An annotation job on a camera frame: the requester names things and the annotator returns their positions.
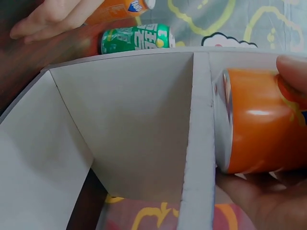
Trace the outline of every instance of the white cardboard box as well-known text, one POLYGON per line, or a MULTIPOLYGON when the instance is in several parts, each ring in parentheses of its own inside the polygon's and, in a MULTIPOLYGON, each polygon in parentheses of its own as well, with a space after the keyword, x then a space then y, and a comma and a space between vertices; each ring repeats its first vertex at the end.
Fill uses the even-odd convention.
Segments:
POLYGON ((93 161, 111 195, 181 202, 177 229, 212 229, 212 79, 277 55, 183 47, 43 70, 0 117, 0 229, 65 229, 93 161))

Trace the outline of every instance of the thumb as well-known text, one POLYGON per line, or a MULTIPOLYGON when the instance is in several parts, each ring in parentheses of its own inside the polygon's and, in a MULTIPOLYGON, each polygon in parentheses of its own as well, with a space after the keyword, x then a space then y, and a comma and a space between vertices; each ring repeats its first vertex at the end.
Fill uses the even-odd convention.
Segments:
POLYGON ((276 67, 286 82, 307 94, 307 58, 281 55, 276 60, 276 67))

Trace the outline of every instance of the hand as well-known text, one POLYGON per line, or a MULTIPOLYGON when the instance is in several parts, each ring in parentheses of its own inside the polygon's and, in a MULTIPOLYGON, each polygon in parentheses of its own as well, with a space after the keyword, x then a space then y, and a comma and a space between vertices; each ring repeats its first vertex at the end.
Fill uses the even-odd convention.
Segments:
POLYGON ((26 44, 54 37, 81 26, 103 1, 45 0, 12 28, 10 37, 25 37, 26 44))
MULTIPOLYGON (((280 56, 276 65, 289 84, 307 94, 307 59, 280 56)), ((216 184, 258 230, 307 230, 307 170, 279 172, 275 178, 269 173, 245 178, 217 171, 216 184)))

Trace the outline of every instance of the can rim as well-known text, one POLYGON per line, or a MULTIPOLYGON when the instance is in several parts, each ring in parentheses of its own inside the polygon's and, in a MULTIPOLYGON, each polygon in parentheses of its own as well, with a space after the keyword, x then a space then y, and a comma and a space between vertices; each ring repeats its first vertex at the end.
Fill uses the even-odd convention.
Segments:
POLYGON ((169 28, 169 35, 168 35, 168 47, 174 48, 176 46, 176 40, 174 35, 172 34, 171 29, 169 28))
POLYGON ((216 164, 227 173, 234 130, 232 90, 227 70, 223 70, 213 83, 213 109, 216 164))
POLYGON ((155 6, 155 1, 156 0, 144 0, 144 4, 148 9, 152 10, 155 6))

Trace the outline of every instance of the patterned fabric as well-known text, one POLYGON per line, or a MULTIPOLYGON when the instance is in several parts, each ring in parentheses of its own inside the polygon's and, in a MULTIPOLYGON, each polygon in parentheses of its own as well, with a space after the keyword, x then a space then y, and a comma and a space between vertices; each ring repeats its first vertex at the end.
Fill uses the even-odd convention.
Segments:
MULTIPOLYGON (((306 52, 305 0, 157 0, 138 24, 164 23, 177 46, 232 46, 306 52)), ((179 204, 107 198, 104 230, 175 230, 179 204)), ((253 230, 236 205, 216 205, 214 230, 253 230)))

